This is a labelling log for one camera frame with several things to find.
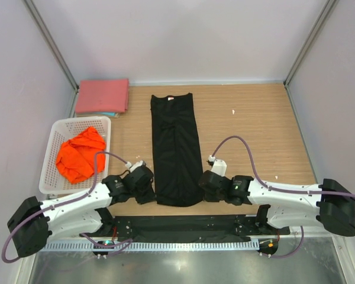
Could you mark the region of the black t-shirt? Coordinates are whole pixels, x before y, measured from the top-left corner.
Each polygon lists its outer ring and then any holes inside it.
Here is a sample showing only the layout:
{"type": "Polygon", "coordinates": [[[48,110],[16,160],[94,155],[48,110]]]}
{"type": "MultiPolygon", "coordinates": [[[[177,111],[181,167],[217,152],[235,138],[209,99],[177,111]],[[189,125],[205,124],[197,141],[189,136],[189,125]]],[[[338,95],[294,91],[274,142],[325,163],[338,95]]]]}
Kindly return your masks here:
{"type": "Polygon", "coordinates": [[[203,167],[193,95],[152,95],[150,111],[157,203],[189,207],[201,202],[203,167]]]}

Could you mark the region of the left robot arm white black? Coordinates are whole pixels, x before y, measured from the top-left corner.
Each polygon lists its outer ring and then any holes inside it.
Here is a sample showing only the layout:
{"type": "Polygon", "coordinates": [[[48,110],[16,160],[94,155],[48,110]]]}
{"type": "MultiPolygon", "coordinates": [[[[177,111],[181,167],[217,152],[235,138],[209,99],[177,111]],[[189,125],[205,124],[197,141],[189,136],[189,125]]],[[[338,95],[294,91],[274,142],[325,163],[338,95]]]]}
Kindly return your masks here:
{"type": "Polygon", "coordinates": [[[109,175],[94,188],[62,198],[25,199],[7,222],[9,239],[19,258],[28,257],[54,240],[86,234],[106,237],[114,229],[108,208],[135,198],[139,204],[154,200],[154,174],[144,164],[125,176],[109,175]]]}

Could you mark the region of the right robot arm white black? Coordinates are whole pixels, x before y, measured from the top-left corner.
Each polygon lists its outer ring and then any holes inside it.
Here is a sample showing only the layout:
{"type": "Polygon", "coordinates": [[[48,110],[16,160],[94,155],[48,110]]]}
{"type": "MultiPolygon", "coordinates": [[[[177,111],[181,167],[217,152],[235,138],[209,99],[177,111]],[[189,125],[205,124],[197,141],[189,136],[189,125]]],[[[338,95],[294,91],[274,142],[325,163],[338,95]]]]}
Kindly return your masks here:
{"type": "Polygon", "coordinates": [[[199,186],[211,202],[217,199],[235,206],[258,205],[254,225],[261,234],[275,228],[303,226],[355,236],[355,197],[333,179],[313,185],[289,185],[243,175],[229,179],[207,170],[199,186]]]}

